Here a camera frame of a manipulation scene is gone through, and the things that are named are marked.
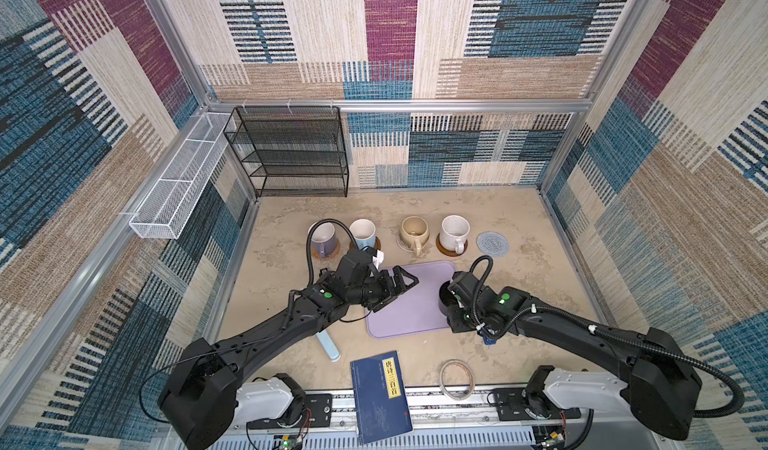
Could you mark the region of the grey woven round coaster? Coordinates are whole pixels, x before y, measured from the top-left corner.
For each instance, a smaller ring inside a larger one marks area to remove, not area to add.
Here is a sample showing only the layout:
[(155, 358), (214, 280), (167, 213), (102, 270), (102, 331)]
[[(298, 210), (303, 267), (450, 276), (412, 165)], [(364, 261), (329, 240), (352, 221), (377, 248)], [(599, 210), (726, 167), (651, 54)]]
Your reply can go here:
[(500, 258), (509, 252), (508, 240), (498, 232), (482, 232), (476, 238), (480, 252), (492, 258)]

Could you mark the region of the white ceramic mug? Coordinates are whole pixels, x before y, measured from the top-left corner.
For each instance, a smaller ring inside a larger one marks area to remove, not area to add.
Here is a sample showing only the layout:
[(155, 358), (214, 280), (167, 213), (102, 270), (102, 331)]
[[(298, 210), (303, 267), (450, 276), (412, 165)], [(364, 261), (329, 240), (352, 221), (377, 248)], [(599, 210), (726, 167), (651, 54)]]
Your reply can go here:
[(446, 252), (462, 255), (471, 230), (470, 223), (460, 215), (446, 216), (441, 223), (438, 241)]

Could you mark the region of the dark brown wooden coaster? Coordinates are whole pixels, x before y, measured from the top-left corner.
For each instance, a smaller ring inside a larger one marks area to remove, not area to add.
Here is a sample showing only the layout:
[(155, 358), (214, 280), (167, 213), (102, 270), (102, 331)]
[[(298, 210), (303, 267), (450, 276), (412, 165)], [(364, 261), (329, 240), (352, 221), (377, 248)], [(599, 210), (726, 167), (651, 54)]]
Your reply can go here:
[[(354, 241), (350, 242), (350, 244), (349, 244), (349, 249), (351, 250), (353, 248), (357, 248), (356, 247), (356, 242), (354, 242)], [(381, 242), (380, 242), (380, 239), (378, 237), (376, 237), (376, 239), (375, 239), (375, 246), (374, 246), (374, 248), (376, 250), (381, 250)]]

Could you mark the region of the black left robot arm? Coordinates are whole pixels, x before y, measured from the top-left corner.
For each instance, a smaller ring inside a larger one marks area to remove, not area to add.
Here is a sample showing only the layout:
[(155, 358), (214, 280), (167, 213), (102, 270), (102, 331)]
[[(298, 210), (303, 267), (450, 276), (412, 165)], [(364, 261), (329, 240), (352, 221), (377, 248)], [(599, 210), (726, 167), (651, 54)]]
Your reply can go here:
[(169, 424), (188, 449), (206, 449), (234, 425), (271, 421), (291, 428), (306, 415), (305, 392), (287, 374), (261, 382), (250, 377), (284, 350), (342, 320), (350, 307), (377, 312), (415, 287), (400, 266), (379, 270), (373, 247), (354, 246), (336, 270), (312, 273), (292, 290), (284, 310), (214, 344), (190, 343), (174, 363), (157, 399), (157, 422)]

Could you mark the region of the clear glass coaster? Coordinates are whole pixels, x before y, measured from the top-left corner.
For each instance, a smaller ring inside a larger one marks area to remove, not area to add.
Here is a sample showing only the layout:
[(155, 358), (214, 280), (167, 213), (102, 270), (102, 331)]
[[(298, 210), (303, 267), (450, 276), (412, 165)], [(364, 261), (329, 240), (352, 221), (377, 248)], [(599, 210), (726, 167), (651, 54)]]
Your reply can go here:
[(406, 252), (410, 252), (414, 255), (420, 255), (424, 252), (425, 244), (421, 242), (420, 240), (415, 241), (415, 246), (411, 247), (406, 242), (404, 242), (400, 237), (397, 237), (397, 244), (400, 249)]

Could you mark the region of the woven rattan coaster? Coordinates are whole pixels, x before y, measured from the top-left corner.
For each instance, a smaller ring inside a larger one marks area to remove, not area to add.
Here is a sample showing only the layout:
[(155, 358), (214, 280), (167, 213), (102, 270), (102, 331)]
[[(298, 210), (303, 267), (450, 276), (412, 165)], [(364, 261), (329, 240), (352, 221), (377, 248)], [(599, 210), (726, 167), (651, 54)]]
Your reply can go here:
[(311, 256), (318, 260), (328, 260), (336, 256), (339, 252), (339, 241), (337, 239), (328, 240), (325, 242), (310, 243)]

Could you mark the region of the beige ceramic mug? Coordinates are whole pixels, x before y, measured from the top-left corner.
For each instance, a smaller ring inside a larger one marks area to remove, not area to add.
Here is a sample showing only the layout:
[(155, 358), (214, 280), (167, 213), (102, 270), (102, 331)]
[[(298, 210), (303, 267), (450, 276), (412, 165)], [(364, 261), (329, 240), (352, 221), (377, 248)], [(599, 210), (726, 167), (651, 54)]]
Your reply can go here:
[(420, 257), (429, 239), (429, 225), (419, 216), (406, 217), (400, 225), (399, 238), (402, 246), (414, 256)]

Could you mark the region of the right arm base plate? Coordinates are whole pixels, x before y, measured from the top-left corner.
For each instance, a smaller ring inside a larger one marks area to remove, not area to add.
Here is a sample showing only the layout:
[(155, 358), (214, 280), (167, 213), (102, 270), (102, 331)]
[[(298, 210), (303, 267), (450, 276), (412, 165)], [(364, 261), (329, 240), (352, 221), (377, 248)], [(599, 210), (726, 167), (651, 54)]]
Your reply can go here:
[(528, 392), (524, 387), (494, 388), (488, 403), (497, 411), (500, 421), (543, 422), (548, 420), (566, 421), (579, 419), (582, 413), (577, 408), (561, 409), (542, 392)]

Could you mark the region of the black ceramic mug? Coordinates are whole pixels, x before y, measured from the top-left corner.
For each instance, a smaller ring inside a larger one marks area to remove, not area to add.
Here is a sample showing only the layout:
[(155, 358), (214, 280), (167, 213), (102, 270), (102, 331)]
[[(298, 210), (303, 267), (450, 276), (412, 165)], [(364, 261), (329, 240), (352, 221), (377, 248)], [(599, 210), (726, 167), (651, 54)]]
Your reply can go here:
[(440, 286), (438, 292), (439, 310), (446, 318), (448, 318), (453, 310), (458, 307), (458, 301), (456, 300), (455, 295), (449, 290), (449, 284), (450, 281), (445, 281)]

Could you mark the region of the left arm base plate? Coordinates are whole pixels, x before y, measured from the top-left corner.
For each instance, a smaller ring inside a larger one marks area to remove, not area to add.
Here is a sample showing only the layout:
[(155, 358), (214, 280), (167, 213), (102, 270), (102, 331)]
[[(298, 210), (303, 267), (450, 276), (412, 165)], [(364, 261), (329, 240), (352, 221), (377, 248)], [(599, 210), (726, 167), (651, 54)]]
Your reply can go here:
[(333, 410), (333, 396), (331, 393), (308, 394), (303, 400), (302, 412), (297, 416), (288, 419), (279, 420), (261, 419), (249, 422), (246, 425), (248, 430), (291, 430), (298, 431), (300, 428), (328, 428), (331, 421)]

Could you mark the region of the light blue mug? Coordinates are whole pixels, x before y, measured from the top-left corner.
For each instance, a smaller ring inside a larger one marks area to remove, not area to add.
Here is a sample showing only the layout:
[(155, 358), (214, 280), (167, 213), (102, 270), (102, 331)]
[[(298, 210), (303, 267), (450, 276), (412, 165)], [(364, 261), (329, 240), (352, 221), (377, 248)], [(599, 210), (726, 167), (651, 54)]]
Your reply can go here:
[(373, 221), (364, 218), (357, 219), (349, 228), (359, 249), (376, 248), (376, 225)]

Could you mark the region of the lilac white mug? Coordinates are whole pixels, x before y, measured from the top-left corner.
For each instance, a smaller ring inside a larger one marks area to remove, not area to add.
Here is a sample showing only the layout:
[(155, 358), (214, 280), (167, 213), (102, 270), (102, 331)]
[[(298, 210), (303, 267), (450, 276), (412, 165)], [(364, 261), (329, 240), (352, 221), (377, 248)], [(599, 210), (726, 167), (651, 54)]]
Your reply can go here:
[(310, 238), (310, 243), (325, 242), (328, 240), (337, 239), (335, 227), (333, 223), (326, 222), (319, 225), (313, 232)]

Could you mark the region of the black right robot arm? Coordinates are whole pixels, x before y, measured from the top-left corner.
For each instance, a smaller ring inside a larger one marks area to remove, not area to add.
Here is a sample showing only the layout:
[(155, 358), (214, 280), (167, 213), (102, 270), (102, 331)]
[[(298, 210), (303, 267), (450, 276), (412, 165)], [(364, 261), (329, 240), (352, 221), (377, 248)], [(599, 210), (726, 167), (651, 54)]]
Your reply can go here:
[(493, 344), (506, 335), (540, 340), (598, 366), (578, 374), (539, 366), (519, 397), (533, 419), (572, 408), (632, 416), (672, 440), (688, 438), (695, 419), (730, 416), (746, 396), (725, 372), (685, 355), (668, 333), (622, 330), (552, 306), (528, 292), (487, 286), (489, 272), (457, 271), (439, 290), (441, 311), (455, 333)]

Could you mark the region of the brown round coaster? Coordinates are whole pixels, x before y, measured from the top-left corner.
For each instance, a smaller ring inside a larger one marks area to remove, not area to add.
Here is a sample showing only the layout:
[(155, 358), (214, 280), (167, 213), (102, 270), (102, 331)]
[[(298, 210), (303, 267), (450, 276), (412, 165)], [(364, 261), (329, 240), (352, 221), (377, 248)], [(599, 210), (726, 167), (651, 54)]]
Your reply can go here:
[(441, 243), (440, 234), (438, 234), (438, 235), (435, 237), (435, 245), (436, 245), (436, 247), (437, 247), (437, 249), (438, 249), (438, 251), (439, 251), (440, 253), (442, 253), (443, 255), (445, 255), (445, 256), (447, 256), (447, 257), (451, 257), (451, 258), (460, 257), (460, 256), (464, 255), (464, 254), (466, 253), (466, 251), (467, 251), (467, 247), (466, 247), (466, 245), (465, 245), (464, 247), (462, 247), (462, 248), (463, 248), (463, 251), (462, 251), (462, 252), (460, 252), (460, 253), (457, 253), (457, 252), (456, 252), (456, 251), (454, 251), (454, 250), (449, 250), (449, 249), (446, 249), (446, 248), (445, 248), (445, 247), (442, 245), (442, 243)]

